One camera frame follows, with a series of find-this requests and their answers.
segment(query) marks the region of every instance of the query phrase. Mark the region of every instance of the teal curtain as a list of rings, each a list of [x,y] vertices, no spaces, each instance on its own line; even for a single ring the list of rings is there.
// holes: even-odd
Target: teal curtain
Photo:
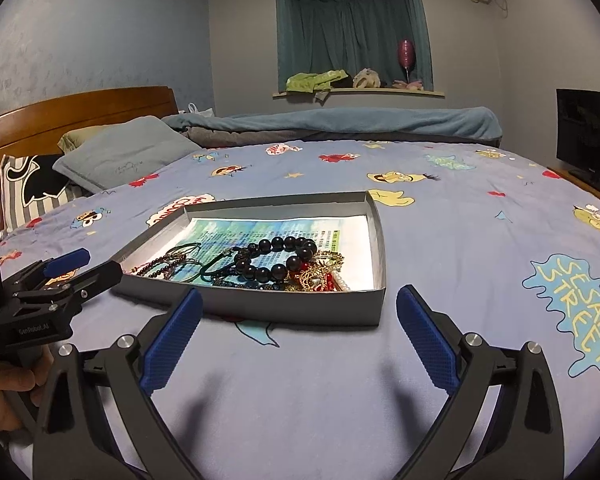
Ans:
[[[422,0],[276,0],[278,84],[299,72],[376,70],[388,86],[406,79],[397,57],[400,40],[416,47],[410,79],[433,90],[429,33]]]

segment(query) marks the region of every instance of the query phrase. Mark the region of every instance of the box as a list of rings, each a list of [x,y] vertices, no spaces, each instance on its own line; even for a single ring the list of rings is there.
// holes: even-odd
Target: box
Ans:
[[[195,285],[206,314],[269,322],[326,326],[377,326],[386,288],[384,240],[376,204],[365,191],[270,196],[184,206],[118,251],[112,259],[125,274],[113,291],[168,305],[193,285],[128,274],[144,264],[193,218],[284,220],[365,216],[373,288],[351,292],[286,292]]]

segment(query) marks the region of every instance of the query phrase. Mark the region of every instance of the hand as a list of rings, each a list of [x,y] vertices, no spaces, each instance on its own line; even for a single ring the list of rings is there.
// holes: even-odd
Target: hand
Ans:
[[[13,413],[2,391],[31,391],[31,402],[39,406],[43,393],[41,386],[46,383],[53,361],[54,358],[47,345],[42,347],[42,357],[31,370],[0,361],[0,431],[14,431],[22,427],[20,419]]]

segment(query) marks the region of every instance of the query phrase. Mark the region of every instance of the black monitor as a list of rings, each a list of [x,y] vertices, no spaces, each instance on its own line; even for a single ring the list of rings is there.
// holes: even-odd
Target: black monitor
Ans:
[[[557,157],[600,188],[600,92],[558,90]]]

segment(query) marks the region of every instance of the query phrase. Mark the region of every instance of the wall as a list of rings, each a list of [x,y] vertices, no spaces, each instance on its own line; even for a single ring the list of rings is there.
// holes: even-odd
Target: wall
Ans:
[[[170,86],[213,105],[208,0],[5,0],[0,114],[62,95]]]
[[[493,13],[470,0],[423,0],[434,83],[440,100],[405,95],[331,95],[326,106],[463,108],[502,111]],[[221,115],[275,113],[317,107],[272,99],[278,46],[275,0],[209,0],[216,110]]]
[[[507,0],[497,15],[502,147],[556,163],[558,88],[600,91],[600,14],[590,0]]]

